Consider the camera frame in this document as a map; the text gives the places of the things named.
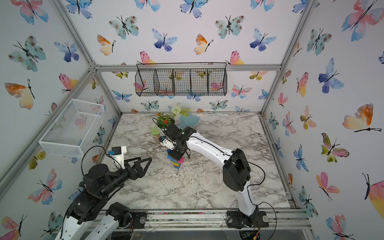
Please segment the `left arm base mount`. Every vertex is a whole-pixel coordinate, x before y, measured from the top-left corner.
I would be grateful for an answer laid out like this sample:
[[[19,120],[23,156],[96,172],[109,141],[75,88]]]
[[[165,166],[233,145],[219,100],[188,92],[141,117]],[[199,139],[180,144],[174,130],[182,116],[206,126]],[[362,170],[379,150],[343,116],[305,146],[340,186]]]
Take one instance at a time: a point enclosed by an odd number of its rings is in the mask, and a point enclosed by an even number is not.
[[[147,212],[124,212],[117,218],[118,229],[140,230],[145,228]]]

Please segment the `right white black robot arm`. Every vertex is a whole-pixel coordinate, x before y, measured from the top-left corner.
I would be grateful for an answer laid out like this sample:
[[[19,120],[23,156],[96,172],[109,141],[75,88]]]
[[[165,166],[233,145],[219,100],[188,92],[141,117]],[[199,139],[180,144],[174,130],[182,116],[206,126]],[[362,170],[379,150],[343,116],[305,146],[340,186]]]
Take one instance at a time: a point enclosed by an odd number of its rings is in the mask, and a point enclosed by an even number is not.
[[[251,168],[242,150],[221,147],[191,127],[180,129],[171,124],[163,130],[163,133],[159,141],[162,146],[169,149],[170,158],[180,161],[184,155],[189,155],[190,151],[208,158],[223,170],[223,182],[236,193],[239,211],[247,217],[256,214],[258,207],[253,204],[252,194],[248,191]]]

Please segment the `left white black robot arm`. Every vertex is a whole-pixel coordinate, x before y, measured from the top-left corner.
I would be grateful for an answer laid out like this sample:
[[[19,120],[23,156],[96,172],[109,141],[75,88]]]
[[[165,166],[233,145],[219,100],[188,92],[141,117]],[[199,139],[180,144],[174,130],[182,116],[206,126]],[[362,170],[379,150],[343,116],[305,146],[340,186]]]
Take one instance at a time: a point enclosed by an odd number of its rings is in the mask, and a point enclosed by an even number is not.
[[[80,187],[82,192],[67,209],[64,222],[56,238],[58,240],[79,240],[98,217],[109,200],[128,180],[136,180],[146,175],[151,158],[124,160],[120,169],[111,172],[105,164],[93,166],[84,175]],[[87,240],[110,240],[116,230],[130,232],[144,229],[146,212],[131,211],[121,203],[113,203],[96,227],[86,236]]]

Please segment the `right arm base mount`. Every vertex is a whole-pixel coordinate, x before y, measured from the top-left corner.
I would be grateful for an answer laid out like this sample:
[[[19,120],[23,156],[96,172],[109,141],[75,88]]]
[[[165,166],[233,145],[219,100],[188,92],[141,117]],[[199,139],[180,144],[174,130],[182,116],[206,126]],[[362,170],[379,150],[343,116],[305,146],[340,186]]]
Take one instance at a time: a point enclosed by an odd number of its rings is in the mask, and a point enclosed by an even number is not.
[[[247,216],[237,211],[227,211],[226,225],[229,228],[242,229],[249,228],[268,228],[269,219],[266,212],[255,210],[251,216]]]

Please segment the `pink small lego brick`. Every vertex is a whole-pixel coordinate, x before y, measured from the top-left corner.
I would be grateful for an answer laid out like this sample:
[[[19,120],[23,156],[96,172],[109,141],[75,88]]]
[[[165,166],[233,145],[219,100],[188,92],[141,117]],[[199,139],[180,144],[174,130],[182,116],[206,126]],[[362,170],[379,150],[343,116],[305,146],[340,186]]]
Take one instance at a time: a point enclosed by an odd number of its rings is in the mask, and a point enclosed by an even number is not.
[[[185,161],[185,159],[184,159],[184,158],[181,158],[181,159],[178,161],[178,163],[179,163],[180,165],[182,165],[182,164],[184,163],[184,161]]]

